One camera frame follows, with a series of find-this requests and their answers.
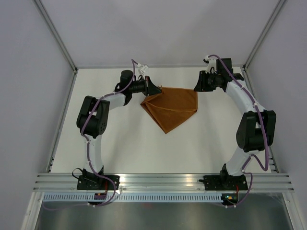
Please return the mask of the brown satin napkin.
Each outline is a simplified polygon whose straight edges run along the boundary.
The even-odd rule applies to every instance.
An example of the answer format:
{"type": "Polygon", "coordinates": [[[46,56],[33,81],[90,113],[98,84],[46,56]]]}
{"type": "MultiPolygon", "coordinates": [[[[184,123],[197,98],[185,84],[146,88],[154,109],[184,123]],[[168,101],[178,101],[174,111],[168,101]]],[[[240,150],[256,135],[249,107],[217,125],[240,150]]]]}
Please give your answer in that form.
{"type": "Polygon", "coordinates": [[[198,110],[197,92],[183,88],[162,88],[162,93],[145,97],[141,107],[167,134],[198,110]]]}

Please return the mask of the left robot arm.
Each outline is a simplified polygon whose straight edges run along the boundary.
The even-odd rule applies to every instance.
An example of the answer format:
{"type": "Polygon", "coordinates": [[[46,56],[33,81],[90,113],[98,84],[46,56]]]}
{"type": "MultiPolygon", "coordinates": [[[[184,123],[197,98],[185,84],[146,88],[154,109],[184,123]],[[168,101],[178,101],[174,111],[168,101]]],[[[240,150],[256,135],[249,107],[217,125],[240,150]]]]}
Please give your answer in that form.
{"type": "Polygon", "coordinates": [[[113,93],[101,98],[84,98],[76,121],[81,136],[85,138],[86,149],[86,162],[78,178],[78,190],[103,190],[105,186],[119,184],[118,177],[104,175],[101,139],[107,127],[110,110],[127,105],[134,93],[159,95],[162,88],[155,86],[149,76],[140,75],[137,78],[133,71],[124,70],[113,93]]]}

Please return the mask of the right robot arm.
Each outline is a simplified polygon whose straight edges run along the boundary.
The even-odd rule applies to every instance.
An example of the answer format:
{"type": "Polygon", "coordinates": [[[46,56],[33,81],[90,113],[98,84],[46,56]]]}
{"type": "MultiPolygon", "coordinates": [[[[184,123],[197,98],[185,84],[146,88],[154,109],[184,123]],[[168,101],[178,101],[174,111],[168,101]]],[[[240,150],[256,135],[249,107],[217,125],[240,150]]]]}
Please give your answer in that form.
{"type": "Polygon", "coordinates": [[[202,182],[211,188],[220,185],[232,189],[234,185],[246,184],[245,168],[255,159],[263,171],[269,168],[269,146],[273,143],[276,113],[267,110],[249,91],[244,77],[234,73],[232,60],[208,55],[203,60],[207,69],[199,73],[195,92],[212,92],[222,89],[242,114],[236,132],[237,149],[225,163],[218,176],[204,177],[202,182]]]}

